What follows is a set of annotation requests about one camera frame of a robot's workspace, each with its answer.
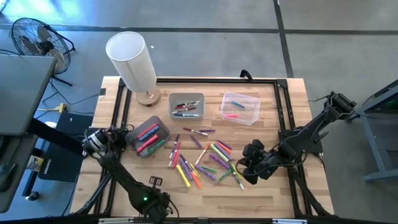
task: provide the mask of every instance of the white lamp shade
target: white lamp shade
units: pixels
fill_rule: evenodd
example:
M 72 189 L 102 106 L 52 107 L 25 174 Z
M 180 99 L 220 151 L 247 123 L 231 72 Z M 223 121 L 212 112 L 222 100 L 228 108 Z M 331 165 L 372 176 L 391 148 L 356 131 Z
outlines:
M 106 54 L 134 92 L 155 88 L 156 73 L 144 38 L 136 32 L 121 32 L 108 40 Z

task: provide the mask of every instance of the green marker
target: green marker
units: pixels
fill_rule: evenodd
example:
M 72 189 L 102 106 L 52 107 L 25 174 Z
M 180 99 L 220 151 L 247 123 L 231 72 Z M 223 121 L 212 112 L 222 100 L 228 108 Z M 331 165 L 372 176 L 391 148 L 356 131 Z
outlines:
M 207 166 L 201 166 L 201 167 L 204 168 L 205 170 L 209 171 L 209 172 L 213 172 L 213 173 L 216 172 L 216 170 L 213 169 L 213 168 L 210 168 L 210 167 L 207 167 Z
M 210 147 L 225 161 L 228 162 L 228 158 L 224 156 L 213 144 L 210 144 Z
M 149 150 L 148 150 L 148 153 L 151 153 L 152 151 L 158 149 L 160 146 L 162 146 L 163 142 L 164 142 L 164 139 L 161 140 L 159 143 L 157 143 L 154 147 L 152 147 L 151 149 L 149 149 Z
M 229 164 L 229 167 L 231 168 L 230 170 L 231 170 L 232 173 L 234 174 L 236 181 L 238 181 L 238 184 L 239 184 L 240 188 L 241 188 L 242 190 L 244 190 L 243 184 L 242 184 L 241 180 L 239 179 L 238 175 L 236 174 L 235 169 L 234 169 L 234 167 L 232 166 L 232 164 Z
M 220 182 L 221 180 L 223 180 L 228 174 L 232 173 L 232 170 L 228 170 L 227 172 L 225 172 L 225 174 L 223 174 L 218 181 Z

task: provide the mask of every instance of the gray floor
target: gray floor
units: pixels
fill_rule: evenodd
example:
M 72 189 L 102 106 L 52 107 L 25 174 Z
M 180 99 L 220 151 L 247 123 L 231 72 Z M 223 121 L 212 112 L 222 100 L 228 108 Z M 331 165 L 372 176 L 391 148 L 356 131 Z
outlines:
M 206 1 L 56 1 L 41 10 L 30 1 L 11 0 L 0 15 L 0 25 L 18 17 L 36 17 L 49 24 L 103 27 L 215 27 L 276 29 L 272 0 Z M 286 29 L 397 30 L 398 2 L 390 0 L 280 0 Z M 104 75 L 117 75 L 104 46 L 115 32 L 61 32 L 74 41 L 70 68 L 60 75 L 75 86 L 56 83 L 70 100 L 98 93 Z M 158 75 L 235 77 L 242 68 L 255 77 L 286 77 L 278 34 L 143 32 Z M 396 35 L 287 35 L 294 77 L 304 78 L 310 99 L 332 90 L 361 104 L 369 95 L 397 78 Z M 0 30 L 0 48 L 15 50 L 8 30 Z M 47 88 L 45 97 L 52 94 Z M 47 102 L 54 107 L 63 100 Z M 96 98 L 70 107 L 94 111 Z M 311 103 L 312 114 L 322 103 Z M 56 121 L 57 113 L 43 121 Z M 376 163 L 359 121 L 335 122 L 322 140 L 326 175 L 337 215 L 384 222 L 398 222 L 398 180 L 365 184 L 363 175 L 375 172 Z M 39 180 L 43 195 L 36 202 L 17 193 L 11 209 L 0 220 L 60 215 L 73 185 Z

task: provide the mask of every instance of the plastic bin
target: plastic bin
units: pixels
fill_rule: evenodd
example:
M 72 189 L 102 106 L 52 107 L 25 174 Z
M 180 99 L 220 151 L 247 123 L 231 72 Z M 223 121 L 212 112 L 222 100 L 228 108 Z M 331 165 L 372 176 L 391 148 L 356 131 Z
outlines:
M 150 136 L 145 138 L 144 141 L 140 141 L 137 136 L 145 131 L 148 127 L 153 125 L 154 123 L 157 123 L 159 125 L 159 129 L 155 132 L 152 133 Z M 148 147 L 144 148 L 140 153 L 137 152 L 138 147 L 143 145 L 147 140 L 149 140 L 152 136 L 157 134 L 158 139 L 154 141 L 152 144 L 150 144 Z M 161 140 L 164 140 L 162 143 L 161 147 L 166 144 L 170 140 L 170 131 L 166 127 L 166 125 L 160 120 L 158 116 L 151 116 L 148 120 L 146 120 L 144 123 L 142 123 L 140 126 L 136 127 L 133 131 L 131 131 L 129 134 L 126 136 L 126 142 L 132 146 L 133 151 L 137 154 L 139 157 L 146 158 L 150 156 L 152 153 L 154 153 L 156 150 L 149 152 L 149 149 L 155 146 L 157 143 L 161 142 Z
M 235 101 L 245 108 L 232 104 Z M 252 125 L 259 119 L 260 99 L 238 93 L 226 92 L 221 105 L 221 118 L 239 124 Z M 236 114 L 237 118 L 228 117 L 229 114 Z
M 181 103 L 189 103 L 193 101 L 200 100 L 199 105 L 196 105 L 196 109 L 185 111 L 182 113 L 185 114 L 199 114 L 199 117 L 183 117 L 183 116 L 174 116 L 172 114 L 173 111 L 181 110 L 174 109 L 176 105 Z M 203 93 L 171 93 L 169 95 L 169 103 L 167 107 L 167 114 L 174 121 L 201 121 L 203 120 L 203 116 L 205 115 L 205 96 Z

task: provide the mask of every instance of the wooden table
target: wooden table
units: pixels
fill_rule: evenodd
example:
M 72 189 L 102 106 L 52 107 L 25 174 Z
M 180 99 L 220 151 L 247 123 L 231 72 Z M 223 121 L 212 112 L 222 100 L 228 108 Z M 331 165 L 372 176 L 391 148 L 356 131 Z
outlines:
M 287 81 L 295 124 L 296 126 L 304 126 L 312 119 L 304 80 L 301 78 L 289 78 Z M 98 98 L 93 120 L 94 127 L 109 127 L 118 82 L 119 77 L 104 77 L 102 88 L 106 89 L 106 94 Z M 182 142 L 180 152 L 191 163 L 194 163 L 202 152 L 190 139 L 190 133 L 182 129 L 183 127 L 192 129 L 215 128 L 216 133 L 209 134 L 208 137 L 201 135 L 195 135 L 195 137 L 202 145 L 214 142 L 216 139 L 224 140 L 233 147 L 232 157 L 235 160 L 242 157 L 243 147 L 253 139 L 261 140 L 266 146 L 266 150 L 270 149 L 278 142 L 277 132 L 280 129 L 273 85 L 160 83 L 158 87 L 161 90 L 162 98 L 157 105 L 151 108 L 141 106 L 135 100 L 134 93 L 131 98 L 127 119 L 128 124 L 139 126 L 149 117 L 156 115 L 169 128 L 171 134 L 171 141 L 147 159 L 137 157 L 129 148 L 123 152 L 122 164 L 138 181 L 148 184 L 149 177 L 152 175 L 163 178 L 161 189 L 171 195 L 171 199 L 178 207 L 181 217 L 289 218 L 294 216 L 287 170 L 285 168 L 279 168 L 269 180 L 259 179 L 256 185 L 251 185 L 243 180 L 244 191 L 240 190 L 232 175 L 217 185 L 209 178 L 202 176 L 200 177 L 202 189 L 198 189 L 193 182 L 191 188 L 187 189 L 178 171 L 168 168 L 170 151 L 177 134 L 180 134 L 180 141 Z M 253 125 L 240 125 L 221 119 L 220 107 L 226 91 L 255 96 L 261 99 L 259 119 Z M 167 115 L 167 100 L 168 95 L 173 92 L 204 93 L 206 111 L 203 121 L 172 121 Z M 123 104 L 121 103 L 119 114 L 122 114 Z M 285 109 L 284 100 L 282 100 L 282 106 Z M 118 125 L 120 123 L 121 115 L 118 118 Z M 287 128 L 289 128 L 289 122 L 286 120 L 285 123 Z M 217 177 L 220 177 L 225 172 L 225 169 L 219 164 L 209 160 L 208 155 L 203 157 L 201 164 L 215 168 Z M 333 213 L 322 163 L 315 156 L 309 155 L 305 161 L 304 169 L 309 189 L 324 208 Z M 81 208 L 93 193 L 98 185 L 100 173 L 101 167 L 94 160 L 87 158 L 83 161 L 71 212 Z M 298 192 L 298 199 L 300 207 L 304 211 L 303 197 L 300 191 Z M 104 208 L 105 200 L 106 197 L 104 196 L 102 208 Z M 129 203 L 127 193 L 119 184 L 116 186 L 112 216 L 138 216 L 138 212 Z

